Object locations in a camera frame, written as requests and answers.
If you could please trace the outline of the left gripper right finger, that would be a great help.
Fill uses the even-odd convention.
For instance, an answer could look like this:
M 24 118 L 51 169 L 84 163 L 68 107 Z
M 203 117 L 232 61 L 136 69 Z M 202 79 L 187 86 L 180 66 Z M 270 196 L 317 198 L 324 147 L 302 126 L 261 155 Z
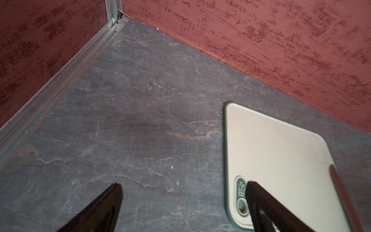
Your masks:
M 249 181 L 245 198 L 256 232 L 311 232 L 312 229 L 277 201 L 260 184 Z

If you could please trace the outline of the beige cutting board green rim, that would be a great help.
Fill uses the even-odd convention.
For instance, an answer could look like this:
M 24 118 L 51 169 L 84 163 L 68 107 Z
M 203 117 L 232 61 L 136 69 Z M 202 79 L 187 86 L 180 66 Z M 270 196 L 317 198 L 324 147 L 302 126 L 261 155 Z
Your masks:
M 255 181 L 312 230 L 351 230 L 319 134 L 235 102 L 225 105 L 223 121 L 225 207 L 236 228 L 254 229 L 244 194 Z

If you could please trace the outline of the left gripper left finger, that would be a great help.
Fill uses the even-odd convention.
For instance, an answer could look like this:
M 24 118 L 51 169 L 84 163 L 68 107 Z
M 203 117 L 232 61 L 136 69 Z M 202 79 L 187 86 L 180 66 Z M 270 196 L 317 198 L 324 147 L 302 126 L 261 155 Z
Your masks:
M 112 184 L 59 231 L 113 232 L 122 201 L 122 186 L 118 183 Z

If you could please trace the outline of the knife with beige handle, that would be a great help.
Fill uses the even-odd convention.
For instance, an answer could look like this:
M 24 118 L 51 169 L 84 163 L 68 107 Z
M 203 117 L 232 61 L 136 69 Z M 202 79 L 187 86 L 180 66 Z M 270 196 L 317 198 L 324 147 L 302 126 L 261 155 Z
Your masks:
M 329 166 L 329 172 L 330 172 L 331 179 L 337 191 L 338 198 L 343 207 L 343 211 L 345 213 L 345 216 L 347 218 L 351 231 L 352 232 L 363 232 L 363 229 L 362 229 L 360 220 L 357 216 L 357 213 L 355 211 L 355 208 L 352 204 L 352 201 L 348 195 L 348 192 L 334 164 L 331 164 Z

